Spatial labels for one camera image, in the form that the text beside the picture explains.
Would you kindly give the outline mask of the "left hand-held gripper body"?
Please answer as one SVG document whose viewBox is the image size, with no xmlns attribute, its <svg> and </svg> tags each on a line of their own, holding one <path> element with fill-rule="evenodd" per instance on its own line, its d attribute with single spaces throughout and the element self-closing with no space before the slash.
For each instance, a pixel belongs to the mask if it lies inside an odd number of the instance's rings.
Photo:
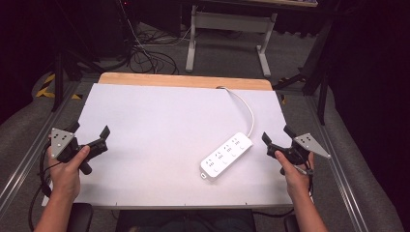
<svg viewBox="0 0 410 232">
<path fill-rule="evenodd" d="M 89 175 L 92 172 L 88 161 L 108 150 L 106 141 L 100 138 L 87 144 L 90 148 L 87 158 L 79 166 L 79 169 L 84 175 Z M 83 148 L 79 145 L 75 134 L 65 130 L 51 130 L 51 157 L 55 160 L 67 163 L 74 158 L 77 153 Z"/>
</svg>

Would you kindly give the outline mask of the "black metal stand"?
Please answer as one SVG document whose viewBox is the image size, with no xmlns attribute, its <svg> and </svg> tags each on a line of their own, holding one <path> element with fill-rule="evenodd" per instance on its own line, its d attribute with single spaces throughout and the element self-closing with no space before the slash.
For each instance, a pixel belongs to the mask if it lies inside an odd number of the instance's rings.
<svg viewBox="0 0 410 232">
<path fill-rule="evenodd" d="M 69 80 L 79 81 L 82 78 L 79 63 L 94 73 L 104 73 L 105 69 L 97 65 L 99 58 L 80 0 L 42 0 L 42 3 L 55 56 L 55 100 L 52 110 L 56 111 L 64 99 L 64 73 Z"/>
<path fill-rule="evenodd" d="M 315 91 L 319 89 L 316 115 L 322 125 L 325 125 L 324 113 L 328 89 L 328 77 L 326 72 L 329 68 L 329 60 L 326 58 L 325 48 L 332 26 L 333 20 L 330 18 L 326 19 L 300 72 L 273 86 L 275 90 L 282 90 L 304 79 L 306 82 L 302 88 L 302 93 L 305 96 L 312 96 Z"/>
</svg>

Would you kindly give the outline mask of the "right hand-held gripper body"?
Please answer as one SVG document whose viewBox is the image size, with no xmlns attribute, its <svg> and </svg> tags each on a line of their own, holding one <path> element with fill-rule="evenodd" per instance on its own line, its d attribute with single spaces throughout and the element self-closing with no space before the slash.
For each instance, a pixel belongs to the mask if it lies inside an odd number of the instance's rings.
<svg viewBox="0 0 410 232">
<path fill-rule="evenodd" d="M 274 144 L 274 146 L 267 146 L 268 156 L 275 158 L 276 151 L 281 151 L 298 170 L 309 176 L 313 175 L 308 161 L 308 155 L 310 153 L 314 153 L 325 159 L 331 157 L 310 133 L 297 135 L 295 138 L 292 138 L 292 143 L 289 148 L 282 148 L 276 144 Z"/>
</svg>

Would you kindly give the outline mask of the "yellow black floor tape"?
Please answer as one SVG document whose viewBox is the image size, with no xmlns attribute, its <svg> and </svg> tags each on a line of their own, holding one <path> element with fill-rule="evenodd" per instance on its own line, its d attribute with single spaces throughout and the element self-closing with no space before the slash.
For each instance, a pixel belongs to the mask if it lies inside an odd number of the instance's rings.
<svg viewBox="0 0 410 232">
<path fill-rule="evenodd" d="M 40 90 L 37 92 L 37 98 L 54 98 L 55 94 L 53 92 L 49 92 L 48 89 L 51 85 L 51 82 L 55 79 L 55 74 L 51 73 L 44 81 L 43 85 L 41 86 Z"/>
</svg>

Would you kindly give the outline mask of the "person's left hand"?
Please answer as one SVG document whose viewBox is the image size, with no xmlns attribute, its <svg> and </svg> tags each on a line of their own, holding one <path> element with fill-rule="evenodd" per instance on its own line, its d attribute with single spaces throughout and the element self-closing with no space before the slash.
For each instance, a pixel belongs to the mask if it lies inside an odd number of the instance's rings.
<svg viewBox="0 0 410 232">
<path fill-rule="evenodd" d="M 59 162 L 47 149 L 48 165 L 52 182 L 51 198 L 73 202 L 80 192 L 79 166 L 88 157 L 89 146 L 84 146 L 69 162 Z"/>
</svg>

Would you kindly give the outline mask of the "aluminium floor rail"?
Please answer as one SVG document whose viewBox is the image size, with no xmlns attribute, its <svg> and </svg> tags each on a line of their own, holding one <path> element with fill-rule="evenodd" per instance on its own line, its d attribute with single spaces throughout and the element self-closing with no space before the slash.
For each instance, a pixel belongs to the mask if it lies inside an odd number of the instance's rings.
<svg viewBox="0 0 410 232">
<path fill-rule="evenodd" d="M 82 100 L 73 100 L 79 82 L 66 85 L 61 105 L 39 97 L 0 126 L 0 216 L 15 201 L 35 165 L 52 127 L 63 128 L 77 118 Z"/>
<path fill-rule="evenodd" d="M 342 166 L 338 160 L 337 152 L 335 150 L 333 143 L 331 142 L 331 138 L 328 134 L 328 131 L 326 127 L 321 124 L 317 116 L 315 100 L 313 97 L 306 97 L 306 102 L 315 121 L 315 125 L 316 127 L 318 127 L 320 138 L 323 141 L 323 147 L 331 155 L 331 157 L 328 159 L 328 164 L 332 169 L 338 190 L 340 192 L 347 213 L 351 219 L 355 232 L 368 232 L 368 228 L 364 221 L 364 217 L 357 203 L 355 195 L 351 189 L 351 186 L 346 178 L 346 175 L 342 169 Z"/>
</svg>

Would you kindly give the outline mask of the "white table cover sheet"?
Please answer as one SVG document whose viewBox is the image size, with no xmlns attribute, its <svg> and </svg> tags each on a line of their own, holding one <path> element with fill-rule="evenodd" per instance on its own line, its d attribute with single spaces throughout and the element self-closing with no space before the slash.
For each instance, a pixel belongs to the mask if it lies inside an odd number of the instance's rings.
<svg viewBox="0 0 410 232">
<path fill-rule="evenodd" d="M 95 84 L 79 117 L 86 144 L 110 129 L 108 150 L 89 164 L 80 202 L 107 209 L 227 208 L 287 205 L 279 163 L 268 157 L 266 132 L 290 145 L 273 91 Z M 216 180 L 200 162 L 237 132 L 252 147 Z"/>
</svg>

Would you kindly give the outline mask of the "white metal desk frame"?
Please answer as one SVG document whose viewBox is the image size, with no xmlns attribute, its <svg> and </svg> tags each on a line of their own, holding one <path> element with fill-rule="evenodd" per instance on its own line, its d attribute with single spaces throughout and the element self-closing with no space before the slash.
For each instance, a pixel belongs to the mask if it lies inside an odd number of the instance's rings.
<svg viewBox="0 0 410 232">
<path fill-rule="evenodd" d="M 266 49 L 271 39 L 277 14 L 259 17 L 236 14 L 203 13 L 198 10 L 198 6 L 193 5 L 190 11 L 190 43 L 185 70 L 188 73 L 193 71 L 195 57 L 195 32 L 197 29 L 231 30 L 251 33 L 263 33 L 265 35 L 263 43 L 255 49 L 259 63 L 265 77 L 270 77 L 271 70 L 266 57 Z"/>
</svg>

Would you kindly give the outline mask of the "person's right hand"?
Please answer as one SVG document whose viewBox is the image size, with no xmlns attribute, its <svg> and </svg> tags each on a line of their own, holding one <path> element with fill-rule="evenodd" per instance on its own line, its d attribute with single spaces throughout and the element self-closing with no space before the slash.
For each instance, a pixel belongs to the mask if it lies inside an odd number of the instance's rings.
<svg viewBox="0 0 410 232">
<path fill-rule="evenodd" d="M 298 170 L 282 152 L 276 151 L 275 156 L 284 170 L 287 192 L 292 199 L 292 202 L 296 203 L 297 200 L 302 199 L 310 200 L 308 175 L 305 175 Z"/>
</svg>

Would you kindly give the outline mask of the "white power strip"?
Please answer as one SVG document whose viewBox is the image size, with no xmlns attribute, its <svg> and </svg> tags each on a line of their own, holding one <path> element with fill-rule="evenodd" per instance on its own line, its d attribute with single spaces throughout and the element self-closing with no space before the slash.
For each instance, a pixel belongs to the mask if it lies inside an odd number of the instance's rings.
<svg viewBox="0 0 410 232">
<path fill-rule="evenodd" d="M 252 145 L 252 141 L 242 132 L 235 133 L 200 162 L 200 177 L 208 181 L 216 180 Z"/>
</svg>

